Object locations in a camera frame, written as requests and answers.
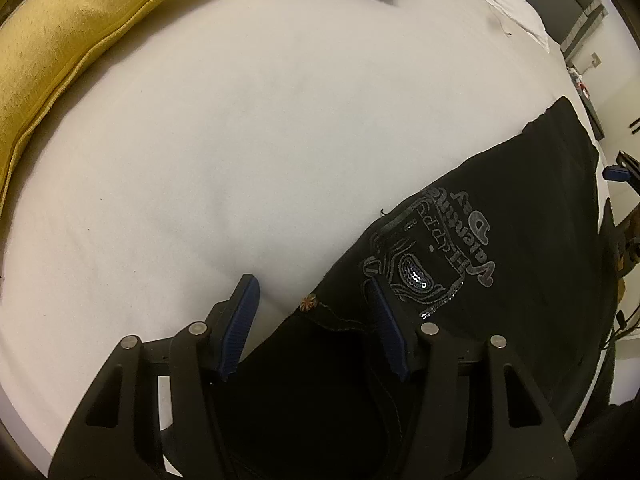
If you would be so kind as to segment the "yellow cushion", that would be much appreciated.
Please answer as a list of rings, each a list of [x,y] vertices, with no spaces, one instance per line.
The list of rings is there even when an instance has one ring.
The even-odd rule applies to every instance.
[[[53,104],[165,0],[25,0],[1,26],[1,193]]]

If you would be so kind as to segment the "white bed mattress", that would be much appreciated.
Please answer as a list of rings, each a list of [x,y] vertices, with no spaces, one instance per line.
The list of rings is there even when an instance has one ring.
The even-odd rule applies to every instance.
[[[51,455],[122,338],[260,286],[262,344],[403,200],[569,100],[483,0],[168,0],[58,98],[3,245],[1,382]]]

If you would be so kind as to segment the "black pants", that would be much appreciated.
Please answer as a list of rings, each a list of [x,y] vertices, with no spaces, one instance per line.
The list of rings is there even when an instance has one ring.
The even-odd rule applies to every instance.
[[[411,392],[386,359],[372,278],[452,336],[506,338],[565,437],[616,296],[597,162],[558,99],[372,223],[228,377],[232,479],[405,479]]]

